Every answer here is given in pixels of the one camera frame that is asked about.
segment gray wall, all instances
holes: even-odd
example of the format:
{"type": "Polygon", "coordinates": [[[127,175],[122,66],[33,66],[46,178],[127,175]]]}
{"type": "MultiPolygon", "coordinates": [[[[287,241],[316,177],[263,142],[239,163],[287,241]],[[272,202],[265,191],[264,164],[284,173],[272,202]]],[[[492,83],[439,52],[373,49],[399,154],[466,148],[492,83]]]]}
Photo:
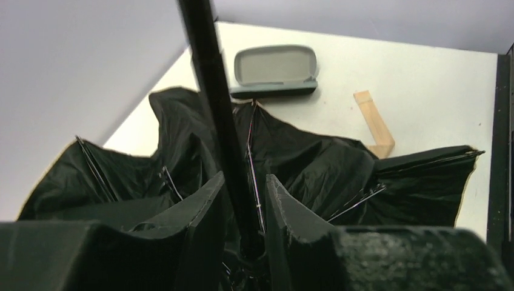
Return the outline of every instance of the gray wall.
{"type": "Polygon", "coordinates": [[[219,18],[246,24],[506,53],[513,0],[215,0],[219,18]]]}
{"type": "Polygon", "coordinates": [[[0,0],[0,219],[75,134],[103,143],[184,48],[174,0],[0,0]]]}
{"type": "MultiPolygon", "coordinates": [[[[214,2],[248,24],[497,53],[514,41],[513,0],[214,2]]],[[[73,135],[102,144],[184,47],[175,0],[0,0],[0,219],[73,135]]]]}

